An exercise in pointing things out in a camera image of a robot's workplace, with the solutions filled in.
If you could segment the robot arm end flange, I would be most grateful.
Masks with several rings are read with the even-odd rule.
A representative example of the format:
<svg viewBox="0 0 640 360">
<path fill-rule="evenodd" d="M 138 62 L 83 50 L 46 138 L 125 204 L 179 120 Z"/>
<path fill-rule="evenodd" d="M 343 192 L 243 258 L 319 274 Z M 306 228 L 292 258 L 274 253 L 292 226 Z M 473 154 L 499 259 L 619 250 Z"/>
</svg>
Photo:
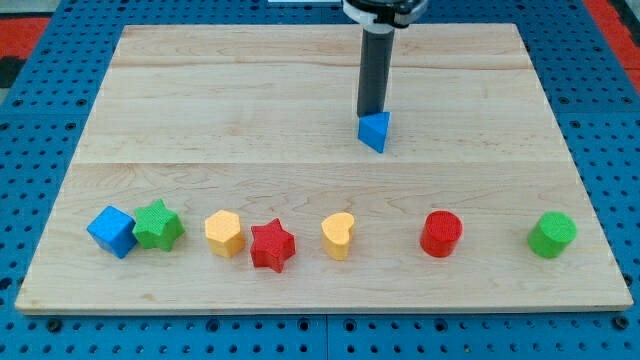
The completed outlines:
<svg viewBox="0 0 640 360">
<path fill-rule="evenodd" d="M 429 0 L 342 0 L 343 12 L 363 26 L 407 28 L 428 9 Z"/>
</svg>

